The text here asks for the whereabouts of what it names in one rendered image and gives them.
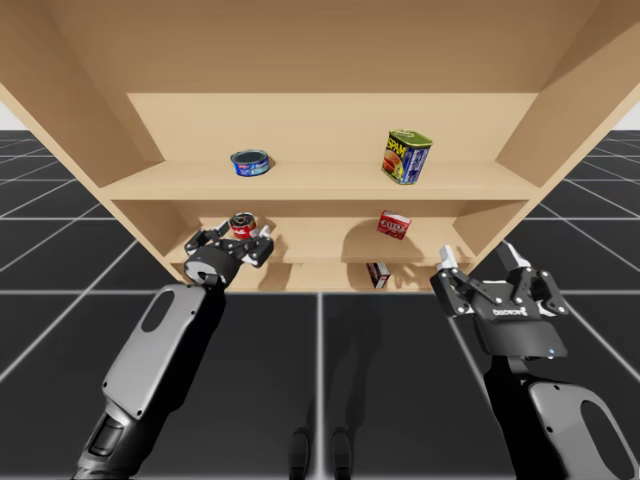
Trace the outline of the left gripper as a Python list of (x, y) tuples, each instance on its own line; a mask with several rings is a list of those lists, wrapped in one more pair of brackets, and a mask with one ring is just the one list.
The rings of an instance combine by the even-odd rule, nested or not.
[(260, 268), (274, 251), (274, 241), (268, 225), (258, 234), (240, 240), (223, 240), (223, 250), (207, 245), (224, 237), (229, 230), (227, 221), (211, 229), (199, 229), (184, 245), (192, 253), (184, 263), (187, 277), (199, 285), (215, 286), (221, 283), (227, 288), (236, 277), (242, 263)]

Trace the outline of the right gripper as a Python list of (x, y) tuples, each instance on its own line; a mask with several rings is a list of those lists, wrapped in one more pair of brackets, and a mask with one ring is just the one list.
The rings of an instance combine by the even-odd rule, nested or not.
[(555, 358), (568, 350), (555, 327), (542, 316), (568, 315), (569, 309), (548, 270), (537, 270), (515, 247), (502, 241), (500, 260), (512, 286), (510, 300), (464, 274), (450, 245), (439, 250), (441, 263), (430, 278), (447, 317), (472, 313), (482, 350), (492, 356)]

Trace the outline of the red and white carton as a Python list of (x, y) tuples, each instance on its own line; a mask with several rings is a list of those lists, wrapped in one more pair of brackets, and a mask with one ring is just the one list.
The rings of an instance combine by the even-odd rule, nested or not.
[(384, 262), (366, 264), (369, 277), (375, 289), (382, 289), (386, 286), (391, 276), (388, 266)]

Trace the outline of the red and white can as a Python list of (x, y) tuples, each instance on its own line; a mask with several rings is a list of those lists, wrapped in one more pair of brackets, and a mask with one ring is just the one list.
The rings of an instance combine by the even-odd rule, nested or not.
[(229, 226), (238, 239), (252, 238), (255, 235), (257, 223), (250, 212), (239, 212), (229, 219)]

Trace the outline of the pale wooden shelf unit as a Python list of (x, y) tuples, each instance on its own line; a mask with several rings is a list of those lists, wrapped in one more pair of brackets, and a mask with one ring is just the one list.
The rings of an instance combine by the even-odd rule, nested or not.
[[(248, 211), (275, 250), (235, 290), (365, 290), (375, 261), (418, 290), (640, 101), (640, 0), (0, 0), (0, 101), (176, 279)], [(382, 171), (392, 129), (433, 141), (416, 184)]]

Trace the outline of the green and blue rectangular can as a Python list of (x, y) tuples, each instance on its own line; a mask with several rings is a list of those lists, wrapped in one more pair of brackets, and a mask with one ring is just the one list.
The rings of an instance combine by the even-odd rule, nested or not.
[(392, 129), (386, 143), (382, 171), (400, 185), (416, 184), (433, 141), (412, 130)]

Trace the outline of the blue flat can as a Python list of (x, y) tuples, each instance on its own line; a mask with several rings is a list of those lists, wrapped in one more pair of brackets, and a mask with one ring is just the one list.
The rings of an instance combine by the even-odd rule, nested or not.
[(241, 177), (255, 177), (270, 169), (270, 158), (266, 151), (248, 149), (234, 153), (231, 157), (235, 173)]

